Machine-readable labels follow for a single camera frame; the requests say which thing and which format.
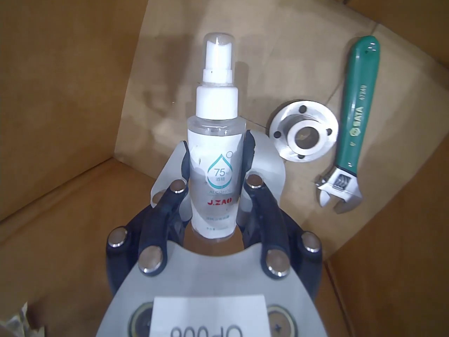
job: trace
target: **alcohol spray bottle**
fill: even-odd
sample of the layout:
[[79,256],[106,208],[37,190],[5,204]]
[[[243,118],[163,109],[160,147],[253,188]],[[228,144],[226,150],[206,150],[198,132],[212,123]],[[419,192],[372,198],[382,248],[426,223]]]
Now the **alcohol spray bottle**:
[[196,115],[187,120],[192,226],[205,238],[223,239],[236,227],[246,122],[237,115],[234,37],[209,33],[203,51]]

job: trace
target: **green wrench handle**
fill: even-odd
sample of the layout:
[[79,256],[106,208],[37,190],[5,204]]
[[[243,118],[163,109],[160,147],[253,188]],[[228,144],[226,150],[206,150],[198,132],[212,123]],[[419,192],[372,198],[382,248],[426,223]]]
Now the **green wrench handle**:
[[373,100],[379,58],[380,45],[374,36],[361,37],[351,48],[349,55],[335,164],[354,176],[357,176],[357,164]]

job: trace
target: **adjustable wrench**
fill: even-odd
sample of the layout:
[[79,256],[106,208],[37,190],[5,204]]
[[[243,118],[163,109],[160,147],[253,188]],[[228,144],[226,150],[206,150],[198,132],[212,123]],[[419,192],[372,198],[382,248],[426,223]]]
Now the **adjustable wrench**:
[[334,207],[337,213],[351,211],[362,201],[357,163],[368,124],[379,58],[380,45],[373,36],[361,37],[349,55],[335,163],[316,183],[321,207],[329,202],[330,195],[341,199]]

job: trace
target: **clear plastic cap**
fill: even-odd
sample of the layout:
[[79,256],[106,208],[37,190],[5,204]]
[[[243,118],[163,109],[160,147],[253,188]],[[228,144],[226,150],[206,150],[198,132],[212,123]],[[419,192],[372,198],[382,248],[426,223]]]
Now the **clear plastic cap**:
[[234,42],[227,33],[208,33],[204,37],[204,69],[202,81],[205,85],[232,86],[234,83]]

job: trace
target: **white label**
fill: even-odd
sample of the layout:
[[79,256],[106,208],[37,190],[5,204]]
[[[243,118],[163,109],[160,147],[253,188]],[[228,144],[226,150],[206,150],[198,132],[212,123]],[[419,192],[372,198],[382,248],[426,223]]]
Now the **white label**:
[[149,337],[271,337],[263,295],[155,297]]
[[229,236],[239,205],[243,135],[209,136],[188,130],[187,138],[192,226],[206,238]]

